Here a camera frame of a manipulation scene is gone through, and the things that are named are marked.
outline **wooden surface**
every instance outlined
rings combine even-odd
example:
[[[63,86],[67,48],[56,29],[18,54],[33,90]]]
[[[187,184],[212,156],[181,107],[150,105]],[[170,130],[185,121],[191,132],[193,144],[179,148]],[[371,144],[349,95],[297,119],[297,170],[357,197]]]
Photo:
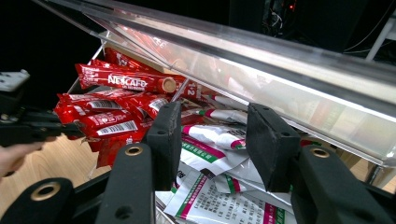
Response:
[[[72,180],[76,187],[88,181],[89,176],[95,177],[109,171],[109,167],[94,169],[97,155],[91,152],[87,143],[70,141],[64,136],[53,143],[47,143],[43,150],[29,155],[16,174],[3,178],[0,183],[0,217],[26,188],[39,180],[65,177]],[[363,180],[367,173],[367,161],[358,162],[351,171]],[[384,189],[394,192],[395,186],[396,178],[393,178]]]

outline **clear plastic lid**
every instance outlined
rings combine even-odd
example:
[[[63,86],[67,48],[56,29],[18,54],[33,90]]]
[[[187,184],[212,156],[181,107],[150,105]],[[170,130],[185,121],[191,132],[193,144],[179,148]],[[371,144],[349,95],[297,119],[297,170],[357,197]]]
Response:
[[[168,70],[241,103],[270,106],[292,126],[396,166],[395,67],[116,1],[35,2]]]

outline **wire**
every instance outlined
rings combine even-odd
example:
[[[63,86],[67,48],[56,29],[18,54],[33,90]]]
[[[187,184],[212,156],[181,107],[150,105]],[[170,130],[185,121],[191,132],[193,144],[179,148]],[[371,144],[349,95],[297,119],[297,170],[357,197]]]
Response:
[[[375,30],[375,28],[379,25],[379,23],[381,23],[381,21],[384,20],[385,15],[387,15],[388,11],[390,10],[391,6],[393,5],[393,2],[394,2],[394,0],[392,1],[391,4],[389,4],[389,7],[388,7],[387,11],[386,11],[386,12],[384,13],[384,15],[381,17],[381,19],[380,19],[379,22],[376,24],[376,26],[373,28],[373,30],[372,30],[366,37],[364,37],[363,40],[361,40],[361,42],[359,42],[359,43],[357,43],[356,45],[350,47],[349,49],[345,49],[345,51],[356,48],[359,44],[361,44],[364,40],[366,40],[366,39],[371,35],[371,33]]]
[[[384,46],[386,46],[386,45],[388,45],[388,44],[391,44],[391,43],[393,43],[394,41],[393,40],[390,40],[388,43],[386,43],[386,44],[383,44],[383,45],[381,45],[380,46],[380,48],[382,48],[382,47],[384,47]],[[344,52],[345,54],[348,54],[348,53],[363,53],[363,52],[367,52],[367,51],[370,51],[371,49],[364,49],[364,50],[357,50],[357,51],[347,51],[347,52]]]

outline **black background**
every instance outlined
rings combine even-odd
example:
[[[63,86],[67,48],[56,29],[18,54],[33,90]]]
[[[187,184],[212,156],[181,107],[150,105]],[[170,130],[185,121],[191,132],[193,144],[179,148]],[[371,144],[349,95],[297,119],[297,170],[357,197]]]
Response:
[[[55,107],[56,93],[67,92],[100,40],[31,1],[0,1],[0,71],[25,69],[31,75],[22,104]]]

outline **human hand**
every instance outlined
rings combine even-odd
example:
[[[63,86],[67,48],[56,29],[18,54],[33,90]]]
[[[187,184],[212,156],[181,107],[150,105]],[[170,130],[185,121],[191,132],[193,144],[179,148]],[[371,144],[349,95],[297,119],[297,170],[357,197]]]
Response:
[[[49,137],[46,142],[55,141],[56,137]],[[10,147],[0,147],[0,181],[9,172],[15,172],[21,168],[27,154],[39,150],[44,142],[32,144],[18,144]]]

